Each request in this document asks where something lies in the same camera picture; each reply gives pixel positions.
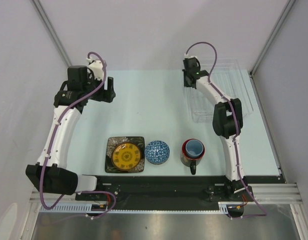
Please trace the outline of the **blue triangle pattern bowl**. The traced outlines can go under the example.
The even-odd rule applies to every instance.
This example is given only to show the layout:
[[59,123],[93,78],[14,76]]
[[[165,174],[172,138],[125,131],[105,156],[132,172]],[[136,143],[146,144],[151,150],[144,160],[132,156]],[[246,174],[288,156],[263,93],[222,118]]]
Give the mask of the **blue triangle pattern bowl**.
[[161,165],[169,159],[169,156],[170,148],[164,141],[154,140],[145,147],[145,158],[151,164]]

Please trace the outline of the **clear wire dish rack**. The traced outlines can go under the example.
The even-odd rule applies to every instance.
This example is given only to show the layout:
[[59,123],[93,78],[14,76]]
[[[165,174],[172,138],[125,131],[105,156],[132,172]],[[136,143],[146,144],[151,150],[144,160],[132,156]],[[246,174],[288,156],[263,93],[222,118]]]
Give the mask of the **clear wire dish rack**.
[[185,87],[184,93],[192,120],[195,123],[212,122],[214,107],[219,102],[239,99],[242,116],[253,113],[253,106],[244,82],[242,71],[235,58],[219,58],[216,65],[211,58],[199,59],[201,70],[211,72],[203,77],[198,89]]

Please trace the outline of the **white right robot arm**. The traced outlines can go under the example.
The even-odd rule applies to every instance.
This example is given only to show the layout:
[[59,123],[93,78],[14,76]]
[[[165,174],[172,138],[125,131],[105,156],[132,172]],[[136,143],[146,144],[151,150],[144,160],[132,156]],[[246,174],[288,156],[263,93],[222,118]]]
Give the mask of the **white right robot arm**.
[[201,69],[197,57],[186,55],[183,64],[184,86],[198,90],[214,105],[212,126],[222,142],[226,166],[225,196],[231,201],[242,195],[254,199],[243,171],[239,148],[243,127],[240,99],[231,98],[222,91],[212,81],[212,72]]

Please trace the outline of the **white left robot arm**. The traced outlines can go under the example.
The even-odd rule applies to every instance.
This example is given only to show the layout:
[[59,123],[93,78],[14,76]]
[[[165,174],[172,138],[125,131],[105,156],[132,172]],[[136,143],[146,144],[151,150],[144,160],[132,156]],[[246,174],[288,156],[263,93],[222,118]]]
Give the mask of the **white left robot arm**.
[[86,191],[94,200],[104,194],[104,187],[91,175],[67,170],[68,150],[75,126],[88,100],[110,103],[116,96],[113,78],[107,77],[104,87],[103,64],[91,61],[87,66],[75,65],[67,69],[64,81],[54,98],[54,116],[46,144],[35,165],[28,165],[26,176],[38,191],[72,195]]

